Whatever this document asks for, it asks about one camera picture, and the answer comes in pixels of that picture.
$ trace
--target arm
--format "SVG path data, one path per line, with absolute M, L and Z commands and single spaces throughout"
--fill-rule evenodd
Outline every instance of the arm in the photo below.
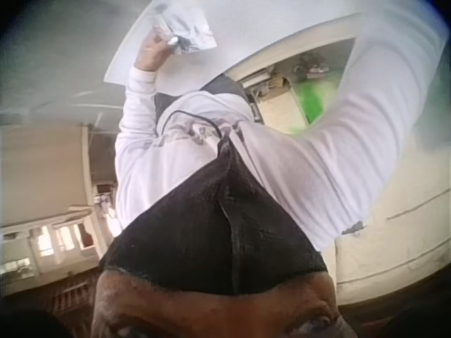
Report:
M 119 124 L 121 132 L 116 139 L 116 174 L 119 180 L 158 136 L 154 103 L 156 71 L 171 52 L 165 41 L 150 33 L 142 43 L 135 67 L 130 71 Z
M 365 220 L 421 114 L 447 40 L 424 2 L 372 1 L 338 97 L 301 137 L 280 143 L 275 198 L 317 249 Z

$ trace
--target hand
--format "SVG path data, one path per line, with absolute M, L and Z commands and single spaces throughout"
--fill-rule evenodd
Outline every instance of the hand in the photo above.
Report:
M 144 72 L 156 72 L 172 52 L 173 47 L 169 46 L 160 36 L 150 32 L 141 44 L 135 67 Z

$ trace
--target black beanie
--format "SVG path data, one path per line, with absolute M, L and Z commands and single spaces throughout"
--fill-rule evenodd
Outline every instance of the black beanie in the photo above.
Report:
M 232 142 L 136 218 L 101 265 L 172 290 L 238 295 L 326 271 L 321 254 Z

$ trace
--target man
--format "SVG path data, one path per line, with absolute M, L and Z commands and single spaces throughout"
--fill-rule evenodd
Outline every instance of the man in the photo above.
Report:
M 116 143 L 126 227 L 102 260 L 93 337 L 356 337 L 319 251 L 364 220 L 419 117 L 447 39 L 432 7 L 374 1 L 338 97 L 289 137 L 236 84 L 156 93 L 147 40 Z

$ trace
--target plastic bag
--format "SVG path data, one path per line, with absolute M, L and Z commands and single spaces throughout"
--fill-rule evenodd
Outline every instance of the plastic bag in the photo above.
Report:
M 154 29 L 163 39 L 177 37 L 174 54 L 217 47 L 216 40 L 196 0 L 154 0 Z

